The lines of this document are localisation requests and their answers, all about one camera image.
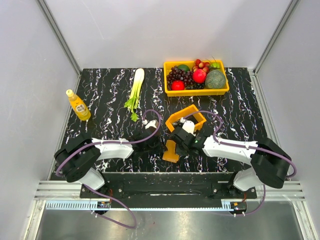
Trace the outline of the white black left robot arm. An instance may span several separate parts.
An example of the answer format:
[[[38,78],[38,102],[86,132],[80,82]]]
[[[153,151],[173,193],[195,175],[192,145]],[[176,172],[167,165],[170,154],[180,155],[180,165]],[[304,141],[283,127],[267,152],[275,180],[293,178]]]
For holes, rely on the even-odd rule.
[[[62,173],[68,183],[80,182],[89,186],[98,198],[107,195],[109,186],[102,174],[94,169],[96,161],[106,159],[127,159],[133,154],[161,152],[164,147],[157,131],[157,120],[143,121],[141,130],[129,139],[104,140],[81,133],[61,147],[54,159],[58,164],[57,173]]]

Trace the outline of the orange leather card holder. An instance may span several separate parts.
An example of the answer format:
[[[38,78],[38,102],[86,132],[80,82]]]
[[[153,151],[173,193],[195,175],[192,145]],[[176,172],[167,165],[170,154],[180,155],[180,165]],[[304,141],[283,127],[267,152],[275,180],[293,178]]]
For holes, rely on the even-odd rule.
[[[167,162],[177,163],[180,156],[176,154],[176,143],[173,140],[167,140],[166,150],[163,153],[162,159]]]

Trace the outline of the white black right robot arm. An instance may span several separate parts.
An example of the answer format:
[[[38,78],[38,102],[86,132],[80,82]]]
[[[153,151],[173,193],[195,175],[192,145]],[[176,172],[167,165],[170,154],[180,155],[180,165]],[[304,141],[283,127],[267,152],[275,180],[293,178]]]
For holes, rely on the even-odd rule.
[[[234,173],[229,180],[227,192],[233,198],[239,198],[245,191],[260,185],[281,189],[292,161],[290,156],[269,138],[240,142],[219,139],[215,135],[195,134],[195,124],[189,120],[177,125],[169,139],[175,142],[175,153],[180,156],[202,154],[249,165],[250,168]]]

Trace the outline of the small yellow plastic bin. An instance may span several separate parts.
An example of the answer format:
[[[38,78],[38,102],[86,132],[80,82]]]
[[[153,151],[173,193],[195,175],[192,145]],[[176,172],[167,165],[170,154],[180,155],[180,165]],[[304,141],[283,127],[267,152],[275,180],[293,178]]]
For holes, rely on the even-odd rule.
[[[165,125],[170,132],[173,132],[181,119],[192,121],[194,123],[194,130],[199,131],[202,129],[203,124],[207,121],[206,118],[199,112],[198,108],[192,104],[182,110],[172,113],[165,121]]]

